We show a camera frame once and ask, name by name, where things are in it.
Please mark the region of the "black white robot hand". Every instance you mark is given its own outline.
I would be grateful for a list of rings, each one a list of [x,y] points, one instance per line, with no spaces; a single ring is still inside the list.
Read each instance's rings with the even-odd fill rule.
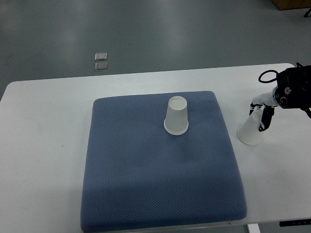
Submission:
[[[274,107],[278,106],[278,102],[276,101],[273,92],[267,92],[255,96],[250,104],[249,115],[251,115],[256,109],[260,109],[263,105],[266,106],[263,108],[261,115],[261,121],[259,125],[260,132],[263,132],[270,127],[272,117],[275,113]]]

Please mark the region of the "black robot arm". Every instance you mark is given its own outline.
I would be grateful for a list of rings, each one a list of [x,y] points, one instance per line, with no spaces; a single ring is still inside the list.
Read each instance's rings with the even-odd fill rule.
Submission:
[[[276,107],[282,109],[300,109],[311,116],[311,67],[297,63],[282,72],[267,70],[259,75],[260,83],[272,83],[277,86],[268,93],[252,99],[249,114],[256,109],[263,109],[259,123],[259,132],[270,127]]]

